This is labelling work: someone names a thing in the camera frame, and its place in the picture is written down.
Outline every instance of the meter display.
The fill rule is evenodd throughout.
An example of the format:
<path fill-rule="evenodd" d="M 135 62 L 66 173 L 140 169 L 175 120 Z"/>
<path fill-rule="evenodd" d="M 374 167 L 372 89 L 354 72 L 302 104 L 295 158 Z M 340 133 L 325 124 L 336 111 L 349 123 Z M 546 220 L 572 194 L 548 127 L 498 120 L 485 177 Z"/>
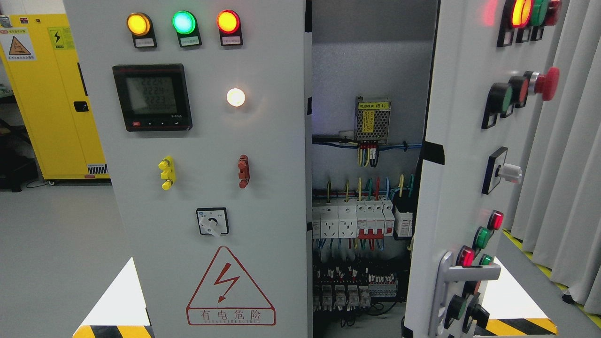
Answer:
<path fill-rule="evenodd" d="M 183 65 L 119 65 L 113 75 L 127 131 L 192 128 Z"/>

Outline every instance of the gray floor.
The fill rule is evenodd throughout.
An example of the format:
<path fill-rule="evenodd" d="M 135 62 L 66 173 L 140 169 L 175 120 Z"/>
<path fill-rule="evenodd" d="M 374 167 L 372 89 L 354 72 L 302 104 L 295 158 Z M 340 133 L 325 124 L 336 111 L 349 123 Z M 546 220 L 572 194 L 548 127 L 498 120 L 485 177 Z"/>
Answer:
<path fill-rule="evenodd" d="M 2 338 L 71 337 L 131 256 L 110 186 L 0 192 L 0 233 Z M 561 337 L 601 337 L 505 236 L 498 256 Z M 395 311 L 389 316 L 400 318 Z"/>
<path fill-rule="evenodd" d="M 497 256 L 555 323 L 560 337 L 601 337 L 601 329 L 576 306 L 564 303 L 561 290 L 504 235 L 501 236 Z"/>

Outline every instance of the warning triangle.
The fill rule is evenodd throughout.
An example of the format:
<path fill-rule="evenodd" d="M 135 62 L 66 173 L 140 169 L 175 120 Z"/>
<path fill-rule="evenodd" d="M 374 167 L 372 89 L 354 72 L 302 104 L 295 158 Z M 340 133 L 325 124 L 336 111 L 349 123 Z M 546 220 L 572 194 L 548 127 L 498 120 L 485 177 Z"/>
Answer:
<path fill-rule="evenodd" d="M 190 325 L 275 325 L 275 308 L 226 246 L 217 249 L 186 313 Z"/>
<path fill-rule="evenodd" d="M 31 55 L 29 50 L 25 48 L 25 46 L 17 39 L 17 37 L 13 36 L 13 41 L 10 43 L 10 51 L 8 51 L 9 55 Z"/>

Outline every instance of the lightning bolt symbol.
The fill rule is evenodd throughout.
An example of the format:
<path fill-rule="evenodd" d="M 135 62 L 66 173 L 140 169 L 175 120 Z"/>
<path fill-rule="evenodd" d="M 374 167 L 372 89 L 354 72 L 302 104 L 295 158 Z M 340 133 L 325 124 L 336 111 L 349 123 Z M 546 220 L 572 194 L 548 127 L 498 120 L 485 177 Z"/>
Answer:
<path fill-rule="evenodd" d="M 221 303 L 223 302 L 223 300 L 225 300 L 225 295 L 231 290 L 231 287 L 234 286 L 234 284 L 236 284 L 236 282 L 238 281 L 238 279 L 240 278 L 240 276 L 234 277 L 234 278 L 228 278 L 228 279 L 224 279 L 221 280 L 221 278 L 225 275 L 225 273 L 230 269 L 231 264 L 230 263 L 226 263 L 224 268 L 221 270 L 221 273 L 219 274 L 219 277 L 217 277 L 217 280 L 215 280 L 215 283 L 213 285 L 217 285 L 217 284 L 222 284 L 222 283 L 227 283 L 227 282 L 231 282 L 230 287 L 227 288 L 227 290 L 224 292 L 223 295 L 219 296 L 219 300 L 217 301 L 217 303 Z"/>

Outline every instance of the yellow cabinet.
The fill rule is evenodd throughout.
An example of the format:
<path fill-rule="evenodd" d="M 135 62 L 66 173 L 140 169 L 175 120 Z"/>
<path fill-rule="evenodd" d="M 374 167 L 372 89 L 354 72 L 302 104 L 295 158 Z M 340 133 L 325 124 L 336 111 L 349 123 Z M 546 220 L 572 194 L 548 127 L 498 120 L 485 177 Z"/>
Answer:
<path fill-rule="evenodd" d="M 65 14 L 12 15 L 2 62 L 47 180 L 105 179 L 106 161 Z"/>

